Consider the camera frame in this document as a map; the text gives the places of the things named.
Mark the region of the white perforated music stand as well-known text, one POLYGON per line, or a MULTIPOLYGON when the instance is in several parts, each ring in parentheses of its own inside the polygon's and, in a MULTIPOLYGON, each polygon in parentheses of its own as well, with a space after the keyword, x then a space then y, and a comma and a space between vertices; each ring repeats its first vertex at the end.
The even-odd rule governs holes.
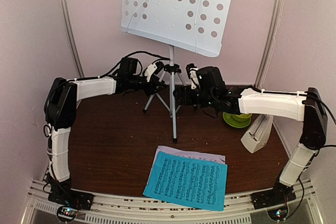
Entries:
POLYGON ((175 49, 215 58, 222 48, 231 0, 122 0, 124 32, 168 45, 169 64, 160 79, 170 76, 169 87, 181 74, 175 65, 175 49))

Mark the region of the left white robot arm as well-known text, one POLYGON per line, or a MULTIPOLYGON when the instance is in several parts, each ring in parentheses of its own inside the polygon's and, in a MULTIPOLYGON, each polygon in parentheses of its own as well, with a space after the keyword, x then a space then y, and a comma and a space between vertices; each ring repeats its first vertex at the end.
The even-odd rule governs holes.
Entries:
POLYGON ((146 68, 132 52, 124 57, 107 73, 85 78, 65 79, 58 77, 48 93, 45 105, 44 135, 48 138, 47 155, 49 172, 47 183, 51 186, 48 200, 76 210, 90 210, 93 194, 81 193, 71 188, 68 163, 68 141, 76 115, 77 104, 84 99, 102 95, 126 94, 142 90, 151 96, 167 87, 157 73, 163 69, 165 57, 156 58, 146 68))

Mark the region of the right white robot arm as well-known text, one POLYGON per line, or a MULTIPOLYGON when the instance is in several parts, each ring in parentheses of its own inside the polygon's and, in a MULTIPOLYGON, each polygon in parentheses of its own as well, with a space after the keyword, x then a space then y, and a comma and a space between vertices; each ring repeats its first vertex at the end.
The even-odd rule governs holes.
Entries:
POLYGON ((287 205, 295 200, 293 186, 309 167, 316 154, 324 148, 328 116, 331 111, 321 100, 316 88, 307 91, 280 92, 257 89, 254 86, 227 88, 217 67, 197 69, 187 66, 192 83, 176 87, 173 95, 179 105, 200 105, 216 113, 232 115, 259 114, 279 116, 303 123, 298 145, 270 190, 253 193, 254 209, 287 205))

